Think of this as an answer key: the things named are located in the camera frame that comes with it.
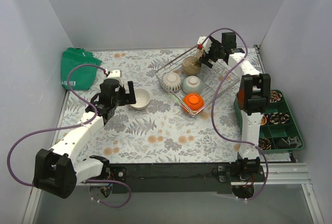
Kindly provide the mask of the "beige plain bowl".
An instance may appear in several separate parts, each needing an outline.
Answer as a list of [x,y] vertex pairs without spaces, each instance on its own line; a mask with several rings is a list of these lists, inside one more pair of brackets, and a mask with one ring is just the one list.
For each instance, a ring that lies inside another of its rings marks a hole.
[[130,106],[136,110],[145,109],[150,103],[150,94],[145,89],[135,89],[134,90],[136,103],[130,104]]

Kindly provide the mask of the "olive bowl with drawing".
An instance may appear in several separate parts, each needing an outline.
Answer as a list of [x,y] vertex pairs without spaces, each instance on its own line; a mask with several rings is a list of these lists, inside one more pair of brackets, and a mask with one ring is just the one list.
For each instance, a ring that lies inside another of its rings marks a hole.
[[182,70],[188,76],[196,75],[201,69],[201,63],[195,56],[184,58],[182,62]]

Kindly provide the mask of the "beige bowl with gold pattern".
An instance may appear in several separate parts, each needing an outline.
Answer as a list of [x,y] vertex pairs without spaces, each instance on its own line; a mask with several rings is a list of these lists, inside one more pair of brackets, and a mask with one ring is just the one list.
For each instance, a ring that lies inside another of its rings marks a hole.
[[197,52],[195,54],[195,57],[197,57],[198,59],[201,59],[205,54],[204,49],[197,49]]

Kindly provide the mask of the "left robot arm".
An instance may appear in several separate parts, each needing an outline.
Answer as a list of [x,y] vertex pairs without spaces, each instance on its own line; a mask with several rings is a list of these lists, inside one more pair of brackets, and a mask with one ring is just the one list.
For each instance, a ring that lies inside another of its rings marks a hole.
[[106,182],[111,175],[107,158],[92,155],[78,164],[74,162],[93,135],[113,117],[117,107],[135,102],[132,81],[124,87],[116,79],[105,79],[100,84],[100,92],[90,100],[78,126],[50,149],[41,149],[37,153],[33,186],[65,199],[78,183],[89,179]]

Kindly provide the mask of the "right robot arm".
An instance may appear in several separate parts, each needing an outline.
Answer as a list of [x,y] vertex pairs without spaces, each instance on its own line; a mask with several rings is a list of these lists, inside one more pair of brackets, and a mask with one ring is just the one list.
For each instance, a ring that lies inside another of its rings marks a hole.
[[241,140],[238,158],[235,162],[220,166],[215,170],[222,181],[238,179],[246,181],[262,173],[260,170],[259,131],[266,108],[270,102],[271,77],[259,72],[248,60],[248,48],[237,47],[236,31],[223,28],[221,41],[211,35],[200,37],[197,47],[201,51],[199,61],[208,67],[222,59],[231,67],[226,74],[232,72],[240,78],[240,86],[236,95],[236,105],[242,117]]

